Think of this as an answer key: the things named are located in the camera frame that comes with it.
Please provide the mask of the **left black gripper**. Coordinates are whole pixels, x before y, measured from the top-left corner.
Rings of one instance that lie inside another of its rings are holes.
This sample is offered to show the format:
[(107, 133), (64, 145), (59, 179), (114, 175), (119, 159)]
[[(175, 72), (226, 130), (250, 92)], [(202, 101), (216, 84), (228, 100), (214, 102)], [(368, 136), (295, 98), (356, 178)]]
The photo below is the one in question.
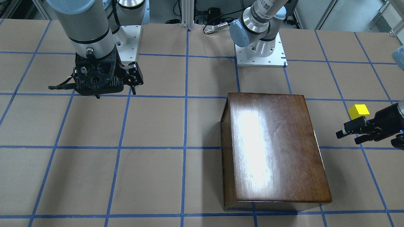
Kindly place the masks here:
[(344, 128), (336, 132), (336, 137), (358, 134), (354, 139), (355, 144), (362, 144), (367, 141), (381, 141), (395, 135), (395, 138), (391, 139), (391, 145), (403, 150), (403, 106), (402, 102), (398, 102), (376, 112), (374, 119), (362, 116), (346, 122)]

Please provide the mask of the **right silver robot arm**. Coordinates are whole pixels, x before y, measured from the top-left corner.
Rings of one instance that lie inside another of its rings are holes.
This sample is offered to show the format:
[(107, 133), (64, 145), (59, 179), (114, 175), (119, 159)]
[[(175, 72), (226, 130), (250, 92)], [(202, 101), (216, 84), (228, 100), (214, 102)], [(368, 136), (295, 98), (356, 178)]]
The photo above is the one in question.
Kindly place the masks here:
[(144, 84), (135, 61), (137, 45), (124, 27), (150, 21), (148, 0), (48, 0), (75, 48), (71, 76), (50, 90), (75, 90), (82, 96), (122, 92)]

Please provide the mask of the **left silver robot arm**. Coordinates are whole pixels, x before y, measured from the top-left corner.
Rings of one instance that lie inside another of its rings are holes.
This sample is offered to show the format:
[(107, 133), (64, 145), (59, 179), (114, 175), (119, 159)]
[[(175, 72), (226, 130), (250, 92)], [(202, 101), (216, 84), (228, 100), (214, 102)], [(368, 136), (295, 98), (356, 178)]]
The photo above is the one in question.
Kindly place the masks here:
[[(283, 13), (285, 0), (256, 0), (252, 6), (243, 10), (240, 18), (230, 24), (230, 34), (235, 45), (247, 47), (255, 42), (269, 42), (274, 39), (278, 29), (274, 19), (277, 13)], [(373, 119), (364, 116), (352, 118), (344, 123), (337, 138), (358, 134), (356, 144), (366, 141), (381, 141), (392, 135), (394, 148), (403, 150), (403, 101), (390, 105), (375, 113)]]

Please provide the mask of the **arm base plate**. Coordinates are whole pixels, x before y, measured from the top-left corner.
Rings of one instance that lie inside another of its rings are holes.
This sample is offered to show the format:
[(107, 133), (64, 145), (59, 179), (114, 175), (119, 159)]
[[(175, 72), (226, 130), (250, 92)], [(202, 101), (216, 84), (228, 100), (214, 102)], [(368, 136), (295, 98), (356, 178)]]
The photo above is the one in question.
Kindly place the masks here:
[(287, 67), (280, 33), (272, 41), (258, 40), (247, 47), (234, 45), (237, 65), (244, 67)]
[(140, 32), (140, 25), (121, 26), (113, 35), (121, 62), (130, 63), (137, 60)]

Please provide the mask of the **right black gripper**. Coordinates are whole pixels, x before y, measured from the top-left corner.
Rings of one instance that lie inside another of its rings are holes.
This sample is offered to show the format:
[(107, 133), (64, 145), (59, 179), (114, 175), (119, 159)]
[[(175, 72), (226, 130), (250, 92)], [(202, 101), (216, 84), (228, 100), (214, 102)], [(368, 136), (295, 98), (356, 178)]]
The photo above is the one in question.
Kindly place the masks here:
[(113, 50), (107, 56), (90, 60), (75, 55), (75, 76), (69, 76), (64, 82), (56, 86), (49, 86), (50, 90), (75, 89), (82, 96), (99, 96), (122, 92), (124, 85), (130, 86), (133, 95), (136, 88), (144, 84), (143, 74), (137, 62), (131, 62), (128, 66), (122, 66), (118, 52)]

